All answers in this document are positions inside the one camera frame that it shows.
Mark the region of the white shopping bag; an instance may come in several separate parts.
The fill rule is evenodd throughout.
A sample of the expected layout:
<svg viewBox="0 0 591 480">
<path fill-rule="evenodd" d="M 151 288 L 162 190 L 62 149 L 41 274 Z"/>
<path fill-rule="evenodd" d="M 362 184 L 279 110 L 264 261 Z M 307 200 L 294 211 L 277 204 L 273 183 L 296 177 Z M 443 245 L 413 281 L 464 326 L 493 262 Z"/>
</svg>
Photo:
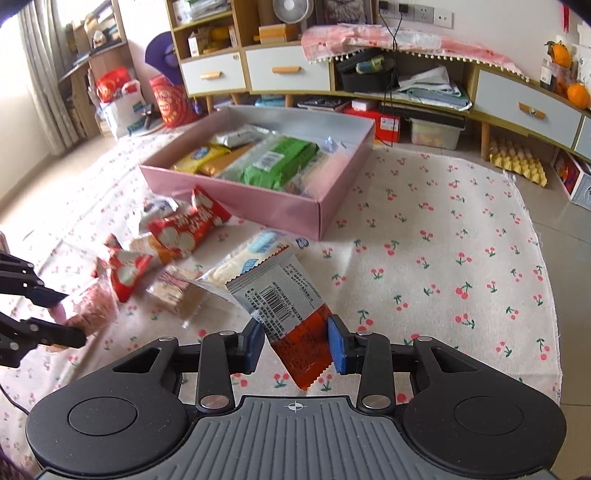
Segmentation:
<svg viewBox="0 0 591 480">
<path fill-rule="evenodd" d="M 109 103 L 101 103 L 101 115 L 111 134 L 119 139 L 131 135 L 144 125 L 145 102 L 138 80 L 125 83 L 119 96 Z"/>
</svg>

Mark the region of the green snack package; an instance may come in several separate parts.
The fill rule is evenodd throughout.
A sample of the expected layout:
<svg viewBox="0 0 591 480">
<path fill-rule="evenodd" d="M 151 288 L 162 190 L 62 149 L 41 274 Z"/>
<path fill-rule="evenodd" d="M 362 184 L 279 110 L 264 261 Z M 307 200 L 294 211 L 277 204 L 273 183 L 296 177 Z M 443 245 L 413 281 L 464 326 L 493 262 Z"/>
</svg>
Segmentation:
<svg viewBox="0 0 591 480">
<path fill-rule="evenodd" d="M 290 136 L 263 151 L 242 170 L 242 184 L 280 191 L 290 179 L 310 164 L 318 153 L 314 142 Z"/>
</svg>

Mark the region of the white blue bread package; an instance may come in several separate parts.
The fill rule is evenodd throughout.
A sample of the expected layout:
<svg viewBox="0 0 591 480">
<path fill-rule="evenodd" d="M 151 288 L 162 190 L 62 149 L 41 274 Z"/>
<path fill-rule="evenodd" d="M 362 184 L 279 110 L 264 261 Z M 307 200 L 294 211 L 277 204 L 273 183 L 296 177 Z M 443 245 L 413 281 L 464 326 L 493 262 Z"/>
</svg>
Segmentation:
<svg viewBox="0 0 591 480">
<path fill-rule="evenodd" d="M 309 245 L 307 238 L 283 231 L 263 229 L 230 251 L 195 282 L 209 291 L 223 290 L 227 282 L 256 267 L 283 248 L 294 247 L 296 250 L 304 250 Z"/>
</svg>

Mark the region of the small red snack packet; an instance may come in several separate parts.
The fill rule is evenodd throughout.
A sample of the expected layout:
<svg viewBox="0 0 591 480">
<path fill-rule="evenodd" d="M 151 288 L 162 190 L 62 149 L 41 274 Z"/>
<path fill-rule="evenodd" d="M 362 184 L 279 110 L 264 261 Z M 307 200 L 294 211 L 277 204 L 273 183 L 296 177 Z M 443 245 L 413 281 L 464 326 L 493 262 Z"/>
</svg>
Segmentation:
<svg viewBox="0 0 591 480">
<path fill-rule="evenodd" d="M 91 276 L 106 279 L 116 300 L 126 303 L 139 280 L 149 270 L 153 256 L 125 250 L 113 234 L 106 237 L 104 246 L 108 258 L 96 258 Z"/>
</svg>

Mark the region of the orange fruit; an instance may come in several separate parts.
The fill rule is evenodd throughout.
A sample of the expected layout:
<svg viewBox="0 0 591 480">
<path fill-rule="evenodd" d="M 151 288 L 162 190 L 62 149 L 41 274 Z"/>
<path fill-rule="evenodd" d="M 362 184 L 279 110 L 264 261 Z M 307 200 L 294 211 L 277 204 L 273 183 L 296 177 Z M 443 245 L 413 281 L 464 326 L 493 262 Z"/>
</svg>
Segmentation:
<svg viewBox="0 0 591 480">
<path fill-rule="evenodd" d="M 567 90 L 566 95 L 568 101 L 578 109 L 585 110 L 590 105 L 590 94 L 584 84 L 571 83 Z"/>
</svg>

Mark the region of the silver truffle chocolate packet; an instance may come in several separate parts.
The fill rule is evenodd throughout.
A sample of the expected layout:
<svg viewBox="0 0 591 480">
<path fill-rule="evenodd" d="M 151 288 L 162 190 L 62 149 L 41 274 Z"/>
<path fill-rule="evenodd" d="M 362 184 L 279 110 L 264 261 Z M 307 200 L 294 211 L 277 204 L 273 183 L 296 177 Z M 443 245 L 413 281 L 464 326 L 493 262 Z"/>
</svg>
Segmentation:
<svg viewBox="0 0 591 480">
<path fill-rule="evenodd" d="M 160 195 L 149 195 L 143 201 L 143 207 L 139 216 L 138 232 L 140 234 L 148 231 L 148 225 L 154 221 L 166 218 L 174 214 L 179 204 L 170 197 Z"/>
</svg>

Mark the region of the red white barcode snack packet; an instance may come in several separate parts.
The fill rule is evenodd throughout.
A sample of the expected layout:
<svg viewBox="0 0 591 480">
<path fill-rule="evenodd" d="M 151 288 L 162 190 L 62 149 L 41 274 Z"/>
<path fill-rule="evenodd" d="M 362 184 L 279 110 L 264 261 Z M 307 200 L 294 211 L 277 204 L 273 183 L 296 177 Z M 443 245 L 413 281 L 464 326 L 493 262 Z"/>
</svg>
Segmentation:
<svg viewBox="0 0 591 480">
<path fill-rule="evenodd" d="M 332 362 L 329 306 L 286 247 L 226 283 L 229 294 L 263 325 L 294 384 L 307 390 Z"/>
</svg>

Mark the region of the pale pink snack package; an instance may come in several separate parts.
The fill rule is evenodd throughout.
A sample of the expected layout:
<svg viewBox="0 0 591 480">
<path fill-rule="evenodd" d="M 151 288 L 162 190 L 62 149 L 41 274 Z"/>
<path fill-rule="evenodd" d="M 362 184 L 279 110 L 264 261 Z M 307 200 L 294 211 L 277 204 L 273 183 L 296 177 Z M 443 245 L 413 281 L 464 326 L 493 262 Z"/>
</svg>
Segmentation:
<svg viewBox="0 0 591 480">
<path fill-rule="evenodd" d="M 345 151 L 319 152 L 315 159 L 294 177 L 294 192 L 315 200 L 322 199 L 349 165 L 352 156 Z"/>
</svg>

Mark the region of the clear wafer biscuit packet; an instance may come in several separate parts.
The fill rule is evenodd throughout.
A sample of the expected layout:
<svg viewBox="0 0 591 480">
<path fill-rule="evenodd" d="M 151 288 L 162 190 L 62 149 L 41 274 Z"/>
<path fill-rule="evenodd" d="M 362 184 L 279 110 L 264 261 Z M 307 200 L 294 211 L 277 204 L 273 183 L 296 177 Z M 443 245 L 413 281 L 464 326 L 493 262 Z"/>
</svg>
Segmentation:
<svg viewBox="0 0 591 480">
<path fill-rule="evenodd" d="M 149 284 L 146 295 L 155 306 L 187 320 L 207 295 L 207 290 L 194 283 L 197 278 L 197 272 L 168 264 Z"/>
</svg>

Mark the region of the large red popcorn snack bag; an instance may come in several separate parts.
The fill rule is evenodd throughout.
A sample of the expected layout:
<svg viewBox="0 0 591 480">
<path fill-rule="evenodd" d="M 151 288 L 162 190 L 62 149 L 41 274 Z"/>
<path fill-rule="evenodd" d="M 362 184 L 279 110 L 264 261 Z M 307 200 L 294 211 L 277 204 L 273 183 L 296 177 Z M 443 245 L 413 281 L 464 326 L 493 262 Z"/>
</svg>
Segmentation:
<svg viewBox="0 0 591 480">
<path fill-rule="evenodd" d="M 178 257 L 193 253 L 215 227 L 228 222 L 230 213 L 204 188 L 195 185 L 184 210 L 148 223 L 148 231 L 167 251 Z"/>
</svg>

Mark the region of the purple hat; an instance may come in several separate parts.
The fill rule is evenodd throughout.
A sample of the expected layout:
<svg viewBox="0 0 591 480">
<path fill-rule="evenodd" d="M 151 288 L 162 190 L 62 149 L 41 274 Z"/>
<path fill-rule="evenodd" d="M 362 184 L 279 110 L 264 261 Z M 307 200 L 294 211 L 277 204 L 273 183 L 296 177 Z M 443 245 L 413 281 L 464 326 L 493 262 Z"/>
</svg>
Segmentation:
<svg viewBox="0 0 591 480">
<path fill-rule="evenodd" d="M 175 86 L 183 84 L 179 62 L 170 31 L 155 36 L 147 45 L 145 62 Z"/>
</svg>

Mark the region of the pink wafer snack packet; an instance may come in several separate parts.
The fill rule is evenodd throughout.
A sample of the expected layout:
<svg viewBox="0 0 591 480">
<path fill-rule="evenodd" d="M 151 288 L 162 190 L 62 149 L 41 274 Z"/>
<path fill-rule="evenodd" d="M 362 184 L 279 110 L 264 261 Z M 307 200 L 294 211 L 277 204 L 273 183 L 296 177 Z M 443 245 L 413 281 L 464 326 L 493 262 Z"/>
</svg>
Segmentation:
<svg viewBox="0 0 591 480">
<path fill-rule="evenodd" d="M 51 307 L 49 315 L 57 324 L 76 328 L 89 337 L 116 320 L 118 305 L 109 281 L 99 277 L 82 292 Z"/>
</svg>

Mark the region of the black bag on shelf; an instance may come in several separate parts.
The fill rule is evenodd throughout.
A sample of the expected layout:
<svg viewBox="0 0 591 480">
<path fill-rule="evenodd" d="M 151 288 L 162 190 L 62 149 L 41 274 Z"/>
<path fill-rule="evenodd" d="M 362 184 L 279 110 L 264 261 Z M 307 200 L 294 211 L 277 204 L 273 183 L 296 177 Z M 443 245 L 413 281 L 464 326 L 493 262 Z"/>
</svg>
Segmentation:
<svg viewBox="0 0 591 480">
<path fill-rule="evenodd" d="M 351 93 L 384 93 L 400 87 L 393 50 L 370 48 L 337 62 L 342 90 Z"/>
</svg>

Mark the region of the orange white biscuit packet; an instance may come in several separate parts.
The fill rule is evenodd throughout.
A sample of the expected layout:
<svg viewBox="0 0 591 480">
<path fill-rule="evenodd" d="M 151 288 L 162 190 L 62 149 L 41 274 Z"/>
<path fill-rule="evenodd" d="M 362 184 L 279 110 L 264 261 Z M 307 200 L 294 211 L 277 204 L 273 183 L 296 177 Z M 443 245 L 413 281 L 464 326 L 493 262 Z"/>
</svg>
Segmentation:
<svg viewBox="0 0 591 480">
<path fill-rule="evenodd" d="M 151 233 L 145 233 L 132 239 L 129 242 L 129 249 L 141 255 L 149 255 L 151 257 L 150 270 L 163 267 L 175 260 L 174 253 L 162 246 Z"/>
</svg>

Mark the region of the white desk fan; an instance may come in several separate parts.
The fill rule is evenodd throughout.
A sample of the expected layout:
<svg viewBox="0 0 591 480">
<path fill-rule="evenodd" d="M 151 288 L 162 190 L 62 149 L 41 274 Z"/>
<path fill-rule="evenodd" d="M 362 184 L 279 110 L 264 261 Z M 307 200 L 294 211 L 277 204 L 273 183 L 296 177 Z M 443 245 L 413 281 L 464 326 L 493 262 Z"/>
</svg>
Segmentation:
<svg viewBox="0 0 591 480">
<path fill-rule="evenodd" d="M 281 22 L 297 24 L 308 20 L 314 11 L 312 0 L 273 0 L 273 12 Z"/>
</svg>

